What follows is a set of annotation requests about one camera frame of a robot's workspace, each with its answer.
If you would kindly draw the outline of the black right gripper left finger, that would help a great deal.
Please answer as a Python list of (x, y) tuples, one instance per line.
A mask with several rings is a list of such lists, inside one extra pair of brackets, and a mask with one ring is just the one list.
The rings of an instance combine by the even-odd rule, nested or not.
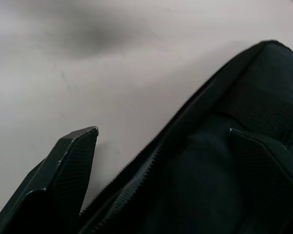
[(0, 234), (75, 234), (88, 188), (95, 126), (60, 138), (0, 212)]

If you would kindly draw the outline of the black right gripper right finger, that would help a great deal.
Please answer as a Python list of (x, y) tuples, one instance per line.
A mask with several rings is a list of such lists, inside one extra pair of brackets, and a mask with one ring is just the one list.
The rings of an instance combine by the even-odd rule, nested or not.
[(293, 154), (273, 138), (237, 129), (229, 142), (257, 221), (270, 234), (293, 234)]

